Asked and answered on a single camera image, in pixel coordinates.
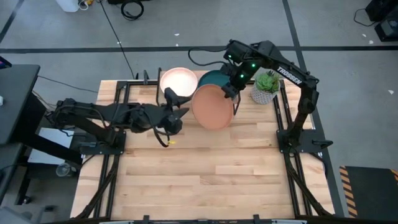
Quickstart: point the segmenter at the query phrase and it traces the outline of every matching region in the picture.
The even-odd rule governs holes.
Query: gray floor
[[[369,1],[288,0],[300,45],[398,45],[398,42],[380,42],[373,27],[363,27],[353,21],[354,11],[366,7]],[[0,1],[0,30],[16,2]],[[123,19],[116,6],[104,3],[124,47],[225,45],[229,39],[246,43],[271,40],[278,46],[293,46],[281,0],[152,0],[145,1],[144,5],[144,15],[131,22]],[[369,22],[364,12],[358,13],[358,20]],[[119,45],[98,3],[87,11],[65,13],[55,1],[44,0],[25,0],[0,42],[0,51],[108,47]],[[294,51],[283,54],[297,62]],[[40,75],[91,90],[98,89],[100,80],[131,78],[120,52],[2,56],[12,63],[39,64]],[[221,54],[205,52],[194,52],[193,56],[203,63],[221,58]],[[398,51],[305,51],[303,56],[307,69],[320,79],[318,109],[326,138],[335,142],[329,150],[336,175],[340,165],[398,169]],[[126,57],[135,73],[145,69],[151,78],[156,77],[158,67],[164,70],[177,66],[200,68],[192,64],[183,51],[127,52]],[[35,91],[49,103],[66,97],[85,102],[96,99],[94,93],[43,79],[38,80]],[[33,183],[32,193],[42,199],[16,209],[24,212],[32,210],[33,205],[41,207],[58,202],[62,209],[52,218],[67,218],[67,207],[71,204],[67,199],[73,197],[74,190],[65,194],[63,184],[59,183],[59,187],[55,184],[53,194],[59,198],[54,200],[45,197],[45,190],[34,190],[45,189],[45,182]],[[338,185],[341,200],[345,201],[340,182]],[[14,195],[15,192],[10,191],[2,205],[12,204]]]

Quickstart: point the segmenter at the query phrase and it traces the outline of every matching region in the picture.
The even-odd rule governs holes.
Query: wooden table
[[[199,77],[204,73],[196,71]],[[294,117],[300,89],[287,80],[285,84]],[[152,131],[127,132],[112,220],[142,220],[143,215],[150,215],[151,220],[250,219],[254,214],[293,218],[285,163],[275,134],[274,104],[253,102],[251,88],[241,92],[237,115],[221,131],[203,129],[189,111],[182,119],[183,129],[172,136],[175,144],[168,148],[158,143]],[[115,89],[116,80],[102,81],[97,104],[112,103]],[[156,86],[133,86],[129,99],[156,104],[155,94]],[[284,113],[282,117],[287,127]],[[310,119],[305,128],[312,128]],[[301,159],[308,188],[333,213],[322,163],[308,154]],[[96,192],[102,161],[103,156],[95,156],[82,168],[71,217],[78,215]],[[299,190],[297,195],[304,213]],[[107,199],[105,193],[102,215]]]

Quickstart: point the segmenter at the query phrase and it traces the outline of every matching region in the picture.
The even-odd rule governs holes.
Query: white plant pot
[[[278,95],[279,90],[280,90],[280,84],[278,86],[278,91],[276,91],[275,93],[268,93],[266,91],[259,90],[257,88],[256,83],[254,83],[253,88],[251,90],[251,98],[256,103],[266,105],[266,104],[270,103],[276,95]]]

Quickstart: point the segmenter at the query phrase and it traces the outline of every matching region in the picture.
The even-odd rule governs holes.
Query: white container
[[[77,12],[79,10],[79,1],[78,0],[56,0],[58,5],[65,12]]]

